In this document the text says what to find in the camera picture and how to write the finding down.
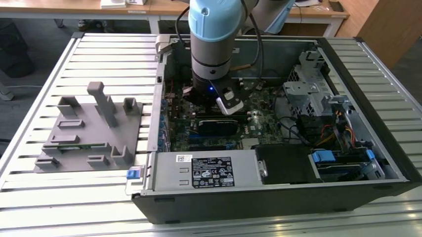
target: yellow wire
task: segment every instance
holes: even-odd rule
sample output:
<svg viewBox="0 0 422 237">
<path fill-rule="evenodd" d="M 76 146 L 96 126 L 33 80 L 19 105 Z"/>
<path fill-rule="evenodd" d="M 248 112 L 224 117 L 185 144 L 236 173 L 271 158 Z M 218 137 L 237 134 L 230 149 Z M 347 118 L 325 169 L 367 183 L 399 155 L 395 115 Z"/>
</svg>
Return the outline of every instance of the yellow wire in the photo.
<svg viewBox="0 0 422 237">
<path fill-rule="evenodd" d="M 349 142 L 352 144 L 353 143 L 353 132 L 348 128 L 345 128 L 344 130 L 349 132 Z"/>
<path fill-rule="evenodd" d="M 320 144 L 325 143 L 327 141 L 329 141 L 332 137 L 333 137 L 333 134 L 331 134 L 325 139 L 323 139 L 323 140 L 315 145 L 315 147 L 319 146 Z"/>
</svg>

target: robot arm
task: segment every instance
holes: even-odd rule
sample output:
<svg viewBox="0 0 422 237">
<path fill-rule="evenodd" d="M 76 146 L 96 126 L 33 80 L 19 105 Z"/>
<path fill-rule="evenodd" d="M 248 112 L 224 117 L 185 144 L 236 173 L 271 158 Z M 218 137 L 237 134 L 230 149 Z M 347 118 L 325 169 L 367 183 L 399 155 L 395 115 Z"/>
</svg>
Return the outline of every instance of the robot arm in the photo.
<svg viewBox="0 0 422 237">
<path fill-rule="evenodd" d="M 293 0 L 190 0 L 188 23 L 190 29 L 190 59 L 193 85 L 182 97 L 197 105 L 217 104 L 224 115 L 242 108 L 241 91 L 228 76 L 234 37 L 254 7 L 261 15 L 257 22 L 263 30 L 283 24 Z M 281 12 L 275 6 L 284 6 Z M 271 12 L 272 20 L 263 13 Z"/>
</svg>

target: motherboard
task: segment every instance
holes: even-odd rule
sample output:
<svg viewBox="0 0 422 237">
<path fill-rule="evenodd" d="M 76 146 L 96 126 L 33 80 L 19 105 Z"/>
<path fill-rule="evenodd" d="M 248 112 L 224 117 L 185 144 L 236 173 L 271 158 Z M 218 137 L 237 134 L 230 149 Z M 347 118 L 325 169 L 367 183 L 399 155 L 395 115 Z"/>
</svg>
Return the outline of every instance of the motherboard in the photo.
<svg viewBox="0 0 422 237">
<path fill-rule="evenodd" d="M 240 82 L 250 87 L 254 80 Z M 273 115 L 279 87 L 265 87 L 250 94 L 244 108 L 224 116 L 217 106 L 196 106 L 181 98 L 181 89 L 165 94 L 170 151 L 220 151 L 250 149 L 253 145 L 283 142 Z"/>
</svg>

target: wooden desk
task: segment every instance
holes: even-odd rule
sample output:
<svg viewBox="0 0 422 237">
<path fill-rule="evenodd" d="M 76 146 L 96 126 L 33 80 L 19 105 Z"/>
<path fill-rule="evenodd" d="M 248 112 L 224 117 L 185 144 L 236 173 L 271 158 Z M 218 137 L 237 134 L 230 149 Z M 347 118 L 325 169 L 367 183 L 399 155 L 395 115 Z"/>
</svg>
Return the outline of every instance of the wooden desk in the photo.
<svg viewBox="0 0 422 237">
<path fill-rule="evenodd" d="M 0 0 L 0 17 L 43 19 L 148 20 L 152 34 L 158 34 L 158 21 L 174 20 L 186 4 L 170 0 L 148 0 L 145 5 L 100 9 L 100 0 Z M 347 12 L 313 7 L 293 8 L 285 23 L 327 24 L 323 36 L 332 37 Z"/>
<path fill-rule="evenodd" d="M 333 37 L 340 27 L 343 19 L 348 17 L 347 12 L 336 12 L 328 6 L 328 0 L 323 0 L 323 8 L 301 7 L 299 10 L 296 7 L 291 9 L 285 23 L 303 23 L 303 24 L 325 24 L 323 36 Z M 170 0 L 150 0 L 149 15 L 154 15 L 156 21 L 158 20 L 174 20 L 185 9 L 186 4 L 178 1 Z"/>
<path fill-rule="evenodd" d="M 337 37 L 359 36 L 391 69 L 422 33 L 420 0 L 340 0 L 351 16 Z"/>
<path fill-rule="evenodd" d="M 129 14 L 128 11 L 144 11 L 146 14 L 149 2 L 128 4 L 126 8 L 100 9 L 100 0 L 0 0 L 0 12 Z"/>
</svg>

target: white sticker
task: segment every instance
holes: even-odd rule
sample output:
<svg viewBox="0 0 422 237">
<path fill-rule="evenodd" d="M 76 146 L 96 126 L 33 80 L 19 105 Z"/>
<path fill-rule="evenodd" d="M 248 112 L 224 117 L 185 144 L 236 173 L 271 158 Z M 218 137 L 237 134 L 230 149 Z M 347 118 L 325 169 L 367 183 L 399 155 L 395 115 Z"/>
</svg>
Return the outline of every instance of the white sticker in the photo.
<svg viewBox="0 0 422 237">
<path fill-rule="evenodd" d="M 190 162 L 192 155 L 176 155 L 176 162 Z"/>
<path fill-rule="evenodd" d="M 126 11 L 126 13 L 145 14 L 145 11 Z"/>
</svg>

